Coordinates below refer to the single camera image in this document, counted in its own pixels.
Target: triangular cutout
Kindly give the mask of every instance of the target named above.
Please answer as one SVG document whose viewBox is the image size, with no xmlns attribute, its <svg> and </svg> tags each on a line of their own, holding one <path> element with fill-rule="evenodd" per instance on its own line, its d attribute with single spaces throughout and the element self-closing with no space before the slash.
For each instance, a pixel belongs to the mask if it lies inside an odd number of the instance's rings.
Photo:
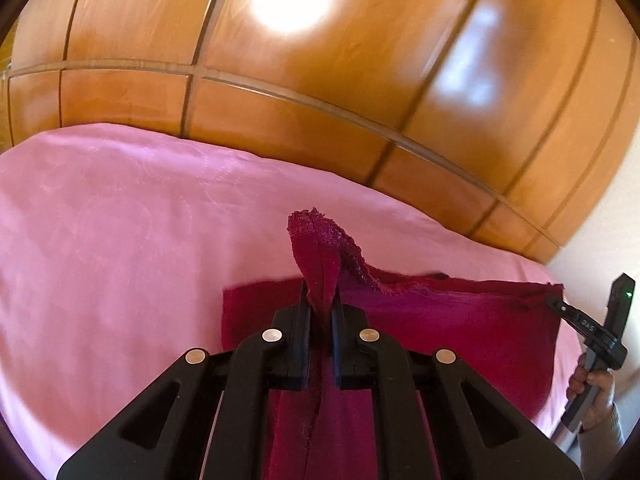
<svg viewBox="0 0 640 480">
<path fill-rule="evenodd" d="M 179 391 L 180 383 L 169 383 L 154 400 L 124 425 L 120 436 L 144 449 L 155 448 Z"/>
<path fill-rule="evenodd" d="M 471 383 L 462 383 L 462 392 L 485 446 L 493 449 L 518 437 L 518 430 L 511 421 Z"/>
</svg>

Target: metal pin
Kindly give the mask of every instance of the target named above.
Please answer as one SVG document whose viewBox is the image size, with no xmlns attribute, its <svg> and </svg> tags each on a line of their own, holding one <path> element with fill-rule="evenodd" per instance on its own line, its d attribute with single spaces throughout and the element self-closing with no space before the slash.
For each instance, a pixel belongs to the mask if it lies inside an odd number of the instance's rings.
<svg viewBox="0 0 640 480">
<path fill-rule="evenodd" d="M 206 356 L 207 355 L 204 353 L 204 350 L 196 348 L 194 350 L 189 350 L 184 358 L 190 365 L 197 365 L 203 362 Z"/>
<path fill-rule="evenodd" d="M 456 355 L 448 348 L 436 352 L 436 359 L 444 365 L 450 365 L 456 360 Z"/>
<path fill-rule="evenodd" d="M 360 331 L 360 339 L 369 343 L 373 343 L 374 341 L 380 339 L 380 332 L 373 328 L 366 328 Z"/>
<path fill-rule="evenodd" d="M 262 332 L 262 339 L 264 339 L 267 343 L 275 343 L 276 341 L 280 341 L 280 339 L 282 339 L 282 332 L 277 328 L 270 328 Z"/>
</svg>

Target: human hand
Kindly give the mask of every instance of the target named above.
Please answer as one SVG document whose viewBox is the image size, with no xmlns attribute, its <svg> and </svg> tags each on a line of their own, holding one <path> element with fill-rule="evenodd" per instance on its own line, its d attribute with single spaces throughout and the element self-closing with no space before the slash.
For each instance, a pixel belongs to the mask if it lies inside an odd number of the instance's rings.
<svg viewBox="0 0 640 480">
<path fill-rule="evenodd" d="M 582 418 L 582 429 L 589 431 L 605 420 L 613 410 L 614 379 L 611 372 L 596 370 L 587 372 L 584 368 L 586 354 L 578 359 L 578 365 L 574 374 L 569 379 L 569 387 L 566 390 L 566 398 L 575 399 L 584 391 L 584 385 L 590 384 L 600 389 L 593 404 L 585 411 Z"/>
</svg>

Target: gray sleeve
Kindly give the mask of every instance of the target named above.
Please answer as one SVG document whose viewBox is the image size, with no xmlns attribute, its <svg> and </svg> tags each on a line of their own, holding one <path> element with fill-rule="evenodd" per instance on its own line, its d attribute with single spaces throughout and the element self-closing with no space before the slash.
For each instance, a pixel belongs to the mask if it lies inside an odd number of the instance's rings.
<svg viewBox="0 0 640 480">
<path fill-rule="evenodd" d="M 616 405 L 611 415 L 589 431 L 578 434 L 580 469 L 585 480 L 595 479 L 624 444 Z"/>
</svg>

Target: mattress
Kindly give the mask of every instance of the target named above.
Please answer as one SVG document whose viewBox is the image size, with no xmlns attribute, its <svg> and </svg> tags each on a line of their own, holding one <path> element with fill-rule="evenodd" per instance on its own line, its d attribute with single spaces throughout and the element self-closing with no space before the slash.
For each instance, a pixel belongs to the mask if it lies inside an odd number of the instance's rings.
<svg viewBox="0 0 640 480">
<path fill-rule="evenodd" d="M 331 173 L 127 126 L 40 133 L 0 156 L 0 413 L 37 469 L 55 478 L 186 349 L 221 351 L 223 291 L 299 276 L 287 218 L 313 207 L 381 269 L 555 282 Z M 546 434 L 579 355 L 561 323 Z"/>
</svg>

